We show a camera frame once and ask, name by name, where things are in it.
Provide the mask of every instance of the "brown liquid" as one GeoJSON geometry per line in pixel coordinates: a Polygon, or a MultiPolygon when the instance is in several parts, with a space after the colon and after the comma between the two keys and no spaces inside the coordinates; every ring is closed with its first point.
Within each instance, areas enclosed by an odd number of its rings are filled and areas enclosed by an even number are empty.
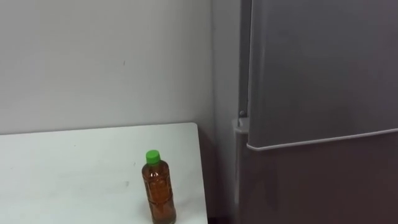
{"type": "Polygon", "coordinates": [[[176,215],[169,165],[164,161],[160,161],[156,165],[146,164],[142,168],[142,177],[154,224],[175,223],[176,215]]]}

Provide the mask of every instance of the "freezer door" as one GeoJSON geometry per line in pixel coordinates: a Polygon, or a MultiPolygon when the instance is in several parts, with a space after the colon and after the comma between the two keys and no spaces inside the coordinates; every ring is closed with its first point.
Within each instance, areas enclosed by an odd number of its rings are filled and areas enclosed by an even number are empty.
{"type": "Polygon", "coordinates": [[[255,150],[398,128],[398,1],[252,0],[255,150]]]}

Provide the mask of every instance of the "refrigerator door handle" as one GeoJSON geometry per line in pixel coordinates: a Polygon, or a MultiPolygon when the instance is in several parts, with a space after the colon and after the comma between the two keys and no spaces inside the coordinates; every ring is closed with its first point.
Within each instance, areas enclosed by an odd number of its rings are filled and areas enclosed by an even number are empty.
{"type": "Polygon", "coordinates": [[[278,149],[278,148],[282,148],[282,147],[303,146],[303,145],[307,145],[307,144],[316,144],[316,143],[340,141],[340,140],[347,140],[347,139],[354,139],[354,138],[363,138],[363,137],[368,137],[368,136],[375,136],[375,135],[380,135],[380,134],[389,134],[389,133],[395,133],[395,132],[398,132],[398,128],[388,129],[388,130],[383,130],[383,131],[375,131],[375,132],[371,132],[371,133],[354,134],[354,135],[349,135],[349,136],[340,136],[340,137],[335,137],[335,138],[325,138],[325,139],[316,139],[316,140],[310,140],[310,141],[301,141],[301,142],[293,142],[293,143],[286,143],[286,144],[278,144],[278,145],[274,145],[274,146],[254,147],[254,146],[251,146],[248,143],[247,147],[248,147],[248,149],[251,149],[253,151],[266,151],[266,150],[278,149]]]}

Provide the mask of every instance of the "white wall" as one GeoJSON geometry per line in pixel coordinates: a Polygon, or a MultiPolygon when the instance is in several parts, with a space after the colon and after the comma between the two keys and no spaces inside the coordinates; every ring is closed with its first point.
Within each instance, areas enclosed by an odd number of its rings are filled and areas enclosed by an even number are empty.
{"type": "Polygon", "coordinates": [[[194,121],[212,138],[210,8],[0,1],[0,134],[194,121]]]}

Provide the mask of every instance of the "plastic bottle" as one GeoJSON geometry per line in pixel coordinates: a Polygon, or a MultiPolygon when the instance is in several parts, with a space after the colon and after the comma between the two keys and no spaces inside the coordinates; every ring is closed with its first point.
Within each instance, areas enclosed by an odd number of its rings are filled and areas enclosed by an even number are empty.
{"type": "Polygon", "coordinates": [[[146,154],[147,164],[142,168],[147,197],[154,224],[175,223],[176,213],[169,165],[160,159],[159,151],[146,154]]]}

